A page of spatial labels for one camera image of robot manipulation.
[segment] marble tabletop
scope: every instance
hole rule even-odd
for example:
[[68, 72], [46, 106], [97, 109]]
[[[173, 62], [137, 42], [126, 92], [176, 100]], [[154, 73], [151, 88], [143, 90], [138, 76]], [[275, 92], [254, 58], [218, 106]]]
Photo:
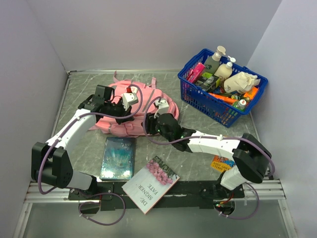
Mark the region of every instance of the marble tabletop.
[[[180, 112], [178, 121], [181, 126], [213, 135], [241, 136], [247, 132], [256, 136], [250, 115], [240, 117], [230, 128], [226, 128], [183, 102], [180, 98], [177, 72], [117, 74], [119, 80], [132, 79], [132, 81], [147, 84], [151, 83], [152, 77], [157, 79], [157, 88], [170, 96], [178, 105]], [[98, 84], [111, 83], [113, 83], [113, 75], [109, 73], [71, 73], [55, 132], [58, 132], [73, 117], [78, 105], [95, 92]], [[109, 135], [103, 134], [100, 130], [91, 130], [85, 134], [69, 155], [74, 170], [97, 177], [100, 175], [107, 136]], [[164, 141], [164, 138], [158, 135], [155, 136], [155, 140]], [[220, 175], [220, 172], [210, 167], [213, 155], [180, 152], [170, 145], [158, 146], [144, 136], [137, 138], [134, 172], [138, 172], [149, 159], [156, 155], [166, 162], [181, 177], [181, 180], [216, 180]]]

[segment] soap dispenser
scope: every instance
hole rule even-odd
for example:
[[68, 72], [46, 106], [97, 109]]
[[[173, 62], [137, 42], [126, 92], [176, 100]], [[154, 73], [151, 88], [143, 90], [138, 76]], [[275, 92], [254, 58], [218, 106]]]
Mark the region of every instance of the soap dispenser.
[[223, 63], [222, 65], [220, 65], [217, 71], [214, 73], [215, 76], [218, 76], [220, 78], [221, 82], [225, 81], [228, 77], [231, 76], [233, 63], [236, 62], [236, 59], [234, 57], [228, 56], [228, 58], [230, 59], [230, 61], [226, 64]]
[[214, 74], [220, 65], [222, 55], [226, 55], [226, 49], [223, 46], [218, 46], [217, 51], [205, 61], [205, 72]]

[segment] blue basket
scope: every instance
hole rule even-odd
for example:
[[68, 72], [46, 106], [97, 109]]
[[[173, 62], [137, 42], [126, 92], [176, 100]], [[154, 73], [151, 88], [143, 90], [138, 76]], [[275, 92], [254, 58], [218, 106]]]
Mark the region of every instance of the blue basket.
[[[208, 117], [216, 120], [225, 127], [231, 127], [231, 125], [241, 116], [249, 114], [253, 106], [261, 98], [264, 89], [267, 85], [267, 79], [263, 76], [252, 72], [247, 67], [241, 67], [237, 64], [233, 64], [232, 75], [239, 72], [246, 72], [253, 75], [257, 75], [261, 79], [258, 86], [259, 90], [253, 100], [247, 104], [244, 112], [234, 108], [233, 106], [227, 104], [221, 99], [215, 98], [210, 94], [206, 93], [198, 87], [186, 80], [188, 73], [191, 69], [194, 69], [198, 63], [204, 63], [206, 59], [213, 55], [213, 52], [208, 49], [203, 49], [197, 55], [195, 55], [184, 68], [178, 73], [178, 78], [180, 79], [180, 89], [181, 89], [181, 99], [186, 103], [190, 104], [194, 108], [198, 109], [202, 113], [206, 114]], [[229, 60], [226, 57], [220, 59], [220, 64], [227, 63]]]

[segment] white wall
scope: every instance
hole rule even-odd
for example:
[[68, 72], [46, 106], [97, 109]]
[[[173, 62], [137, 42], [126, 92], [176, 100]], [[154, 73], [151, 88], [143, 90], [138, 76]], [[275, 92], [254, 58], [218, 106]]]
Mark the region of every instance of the white wall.
[[203, 48], [246, 65], [281, 0], [27, 0], [66, 70], [182, 68]]
[[0, 0], [0, 237], [12, 237], [31, 149], [50, 136], [66, 72], [27, 2]]
[[316, 237], [317, 1], [283, 0], [248, 67], [269, 79], [254, 110], [299, 236]]

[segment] backpack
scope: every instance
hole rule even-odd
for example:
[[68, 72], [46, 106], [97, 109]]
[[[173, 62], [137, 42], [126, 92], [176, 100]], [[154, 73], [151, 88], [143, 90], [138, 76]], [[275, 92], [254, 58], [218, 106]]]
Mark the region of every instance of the backpack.
[[[167, 96], [161, 90], [156, 88], [155, 78], [152, 78], [151, 86], [147, 86], [145, 83], [131, 82], [131, 80], [119, 81], [115, 78], [115, 76], [116, 76], [116, 72], [114, 72], [114, 75], [113, 75], [114, 83], [109, 85], [109, 87], [115, 88], [114, 95], [121, 96], [123, 93], [126, 92], [126, 88], [131, 83], [136, 84], [140, 87], [143, 94], [142, 106], [139, 112], [134, 115], [134, 121], [127, 121], [125, 123], [122, 123], [121, 125], [118, 125], [115, 119], [103, 117], [95, 124], [95, 126], [93, 126], [90, 129], [100, 129], [105, 134], [113, 134], [113, 135], [121, 136], [121, 137], [125, 137], [125, 136], [137, 137], [139, 135], [144, 135], [143, 128], [141, 126], [141, 123], [143, 122], [143, 118], [145, 116], [144, 112], [149, 102], [157, 96], [161, 96], [162, 98], [167, 100], [169, 104], [168, 113], [171, 113], [176, 119], [178, 119], [179, 110], [177, 105], [173, 102], [173, 100], [169, 96]], [[118, 100], [119, 98], [115, 97], [113, 101], [117, 103]], [[132, 113], [135, 112], [139, 104], [140, 102], [132, 105], [132, 110], [131, 110]], [[152, 104], [148, 110], [148, 113], [155, 113], [156, 111], [157, 111], [157, 108], [154, 106], [154, 104]]]

